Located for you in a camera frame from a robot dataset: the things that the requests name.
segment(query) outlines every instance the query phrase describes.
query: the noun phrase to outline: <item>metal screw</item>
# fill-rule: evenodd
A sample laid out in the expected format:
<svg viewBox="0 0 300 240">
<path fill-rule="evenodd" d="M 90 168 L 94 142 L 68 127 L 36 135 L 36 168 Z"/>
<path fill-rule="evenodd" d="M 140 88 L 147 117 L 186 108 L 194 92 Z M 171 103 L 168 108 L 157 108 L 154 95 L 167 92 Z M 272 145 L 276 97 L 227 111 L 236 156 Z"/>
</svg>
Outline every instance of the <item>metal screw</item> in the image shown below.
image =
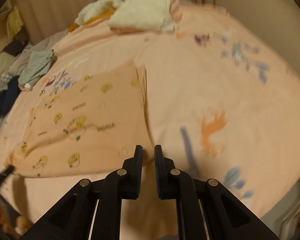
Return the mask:
<svg viewBox="0 0 300 240">
<path fill-rule="evenodd" d="M 120 169 L 117 171 L 117 174 L 122 176 L 122 175 L 126 175 L 127 174 L 127 171 L 125 169 Z"/>
<path fill-rule="evenodd" d="M 179 175 L 179 174 L 180 174 L 180 171 L 179 171 L 178 169 L 173 169 L 173 170 L 170 171 L 170 173 L 171 173 L 172 175 Z"/>
<path fill-rule="evenodd" d="M 82 180 L 80 180 L 80 185 L 82 187 L 85 187 L 85 186 L 89 185 L 89 183 L 90 183 L 90 181 L 88 179 L 82 179 Z"/>
<path fill-rule="evenodd" d="M 216 179 L 209 179 L 208 181 L 209 185 L 216 186 L 218 185 L 218 181 Z"/>
</svg>

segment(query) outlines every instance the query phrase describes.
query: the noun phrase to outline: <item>bed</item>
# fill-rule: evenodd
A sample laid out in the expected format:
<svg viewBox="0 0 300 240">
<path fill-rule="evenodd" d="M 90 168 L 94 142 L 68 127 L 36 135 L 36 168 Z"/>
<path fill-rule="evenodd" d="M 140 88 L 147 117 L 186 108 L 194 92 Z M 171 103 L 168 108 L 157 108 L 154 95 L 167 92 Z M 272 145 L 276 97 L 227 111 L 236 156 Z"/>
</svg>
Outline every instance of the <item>bed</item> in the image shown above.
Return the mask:
<svg viewBox="0 0 300 240">
<path fill-rule="evenodd" d="M 192 177 L 216 178 L 258 217 L 266 214 L 300 177 L 300 79 L 226 9 L 182 9 L 175 33 L 118 35 L 102 21 L 80 27 L 54 45 L 58 60 L 31 92 L 20 94 L 4 120 L 0 170 L 22 141 L 30 109 L 45 96 L 133 59 L 146 67 L 148 128 L 154 144 L 161 144 L 165 156 Z M 65 79 L 63 86 L 56 77 Z M 14 175 L 0 193 L 35 222 L 80 179 L 105 175 Z M 156 197 L 151 185 L 150 192 L 141 195 Z M 146 239 L 146 232 L 158 225 L 161 231 L 153 239 L 175 235 L 176 226 L 160 220 L 173 203 L 171 210 L 155 207 L 147 209 L 154 210 L 153 216 L 138 214 L 142 221 L 159 218 L 157 224 L 149 222 L 149 228 L 123 219 L 122 239 L 128 239 L 127 234 Z"/>
</svg>

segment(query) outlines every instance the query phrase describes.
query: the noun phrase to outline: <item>printed fabric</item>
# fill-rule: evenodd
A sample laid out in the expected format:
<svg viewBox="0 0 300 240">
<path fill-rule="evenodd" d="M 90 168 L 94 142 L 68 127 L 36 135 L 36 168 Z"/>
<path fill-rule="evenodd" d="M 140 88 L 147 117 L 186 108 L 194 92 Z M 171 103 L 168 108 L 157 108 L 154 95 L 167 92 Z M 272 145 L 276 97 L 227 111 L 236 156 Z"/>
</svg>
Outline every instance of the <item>printed fabric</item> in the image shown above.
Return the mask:
<svg viewBox="0 0 300 240">
<path fill-rule="evenodd" d="M 137 144 L 151 150 L 145 82 L 144 67 L 128 61 L 44 98 L 7 164 L 25 177 L 97 173 L 122 167 Z"/>
</svg>

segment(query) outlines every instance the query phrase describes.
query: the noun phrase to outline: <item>gray folded shirt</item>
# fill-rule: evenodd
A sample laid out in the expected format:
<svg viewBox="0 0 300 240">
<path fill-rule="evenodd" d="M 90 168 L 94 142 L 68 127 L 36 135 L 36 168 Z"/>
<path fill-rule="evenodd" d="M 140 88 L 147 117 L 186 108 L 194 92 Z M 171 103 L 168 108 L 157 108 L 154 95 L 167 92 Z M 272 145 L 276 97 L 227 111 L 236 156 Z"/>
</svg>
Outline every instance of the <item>gray folded shirt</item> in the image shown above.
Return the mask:
<svg viewBox="0 0 300 240">
<path fill-rule="evenodd" d="M 28 65 L 21 72 L 18 79 L 19 87 L 24 87 L 26 89 L 33 87 L 41 76 L 49 71 L 53 56 L 54 52 L 52 49 L 33 51 L 29 58 Z"/>
</svg>

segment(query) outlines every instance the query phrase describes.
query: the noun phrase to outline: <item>navy blue cloth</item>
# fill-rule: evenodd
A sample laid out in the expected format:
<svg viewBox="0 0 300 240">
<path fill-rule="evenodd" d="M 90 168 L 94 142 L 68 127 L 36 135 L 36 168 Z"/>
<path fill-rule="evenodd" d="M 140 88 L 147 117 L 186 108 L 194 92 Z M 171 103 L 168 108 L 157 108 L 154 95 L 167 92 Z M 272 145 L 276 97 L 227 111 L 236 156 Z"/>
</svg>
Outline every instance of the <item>navy blue cloth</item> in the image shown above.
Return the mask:
<svg viewBox="0 0 300 240">
<path fill-rule="evenodd" d="M 19 76 L 11 78 L 8 83 L 8 89 L 0 91 L 0 116 L 6 116 L 10 112 L 21 92 L 18 87 L 18 78 Z"/>
</svg>

